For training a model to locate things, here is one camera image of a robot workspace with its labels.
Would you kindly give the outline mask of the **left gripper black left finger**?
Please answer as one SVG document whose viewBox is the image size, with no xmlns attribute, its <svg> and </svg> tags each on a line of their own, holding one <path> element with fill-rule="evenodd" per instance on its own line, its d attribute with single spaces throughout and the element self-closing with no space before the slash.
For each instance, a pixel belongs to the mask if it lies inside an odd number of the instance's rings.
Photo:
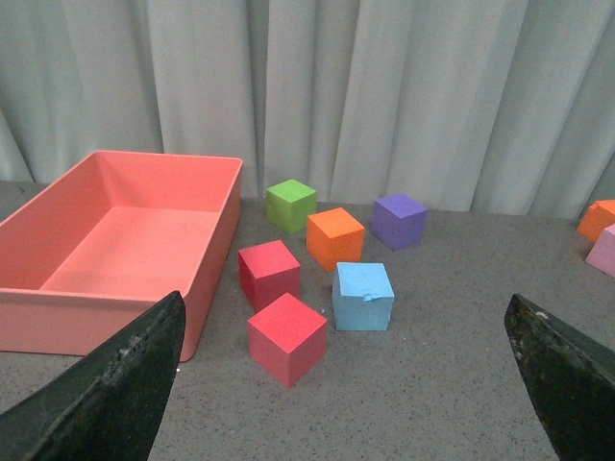
<svg viewBox="0 0 615 461">
<path fill-rule="evenodd" d="M 174 291 L 1 415 L 4 460 L 145 460 L 185 336 Z"/>
</svg>

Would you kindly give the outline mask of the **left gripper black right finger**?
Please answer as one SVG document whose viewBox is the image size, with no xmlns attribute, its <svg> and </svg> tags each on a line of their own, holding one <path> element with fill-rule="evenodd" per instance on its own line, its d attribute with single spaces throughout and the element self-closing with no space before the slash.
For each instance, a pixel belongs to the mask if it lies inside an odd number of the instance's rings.
<svg viewBox="0 0 615 461">
<path fill-rule="evenodd" d="M 614 458 L 614 351 L 527 298 L 504 327 L 534 411 L 561 460 Z"/>
</svg>

